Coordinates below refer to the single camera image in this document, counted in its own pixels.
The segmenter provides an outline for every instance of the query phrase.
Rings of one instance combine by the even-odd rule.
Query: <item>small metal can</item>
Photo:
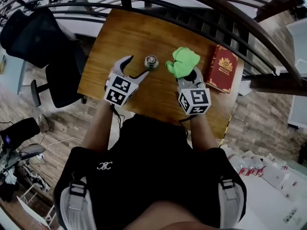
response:
[[[159,65],[158,58],[156,56],[147,56],[145,58],[145,68],[148,70],[156,69]]]

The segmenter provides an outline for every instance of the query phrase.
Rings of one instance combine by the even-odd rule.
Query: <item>black shirt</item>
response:
[[[202,223],[219,227],[221,176],[241,185],[246,198],[244,183],[222,149],[196,152],[180,127],[139,115],[124,122],[118,142],[103,156],[71,150],[54,191],[58,214],[60,194],[73,172],[79,179],[86,176],[97,229],[122,230],[159,200],[180,204]]]

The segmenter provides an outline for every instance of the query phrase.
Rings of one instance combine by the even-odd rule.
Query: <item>strap buckle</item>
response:
[[[226,179],[226,180],[221,179],[221,185],[224,190],[235,187],[235,184],[232,181],[232,179]]]
[[[82,210],[83,199],[85,198],[86,190],[86,183],[82,181],[71,183],[69,189],[69,209]]]

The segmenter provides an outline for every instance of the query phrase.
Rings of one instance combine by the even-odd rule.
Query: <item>white logo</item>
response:
[[[98,170],[109,170],[111,169],[111,167],[107,167],[109,164],[112,164],[113,162],[104,162],[104,163],[100,163],[99,165],[101,165],[101,167],[97,167]]]

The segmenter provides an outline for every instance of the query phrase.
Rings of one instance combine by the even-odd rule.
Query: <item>logo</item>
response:
[[[113,164],[113,162],[104,162],[104,163],[100,163],[100,167],[97,167],[98,170],[109,170],[111,169],[111,164]]]
[[[221,58],[220,61],[219,61],[219,65],[222,67],[222,68],[225,68],[226,70],[228,71],[232,71],[232,63],[230,63],[230,60],[228,58]]]

